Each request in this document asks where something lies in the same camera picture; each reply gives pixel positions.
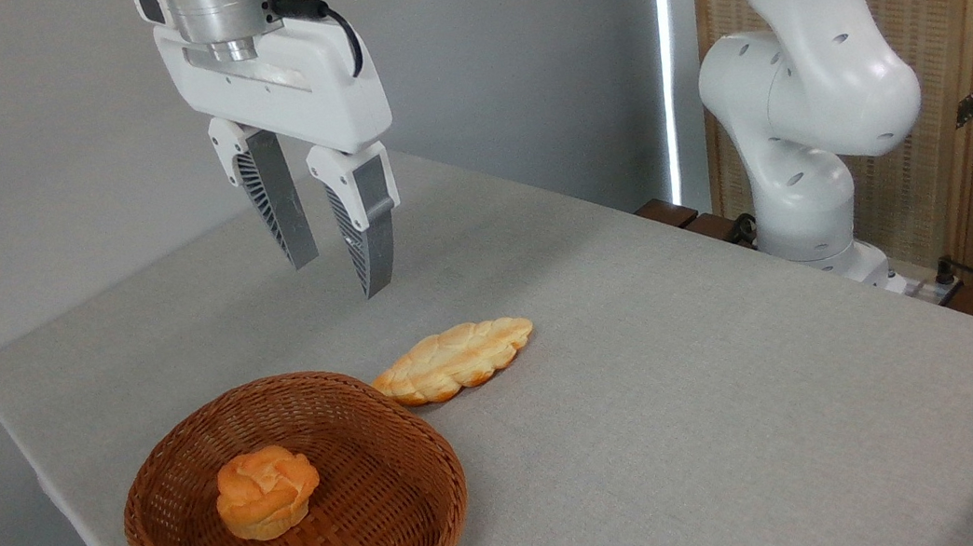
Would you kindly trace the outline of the white gripper body block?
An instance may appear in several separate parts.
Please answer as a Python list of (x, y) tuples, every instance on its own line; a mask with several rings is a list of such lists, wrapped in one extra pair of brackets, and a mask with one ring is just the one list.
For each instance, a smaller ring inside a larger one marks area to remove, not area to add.
[(353, 75), (344, 30), (328, 20), (285, 19), (256, 39), (248, 61), (218, 61), (171, 28), (156, 26), (159, 55), (191, 108), (354, 154), (391, 126), (391, 105), (372, 60)]

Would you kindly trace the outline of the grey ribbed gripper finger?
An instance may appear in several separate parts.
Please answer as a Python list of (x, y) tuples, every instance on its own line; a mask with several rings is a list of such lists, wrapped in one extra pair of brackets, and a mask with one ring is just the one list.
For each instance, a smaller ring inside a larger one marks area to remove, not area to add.
[(306, 164), (326, 187), (365, 297), (377, 295), (391, 281), (395, 241), (391, 215), (400, 204), (386, 148), (376, 142), (351, 155), (317, 144), (308, 151)]
[(229, 182), (247, 193), (289, 264), (301, 270), (320, 252), (277, 134), (221, 118), (209, 124)]

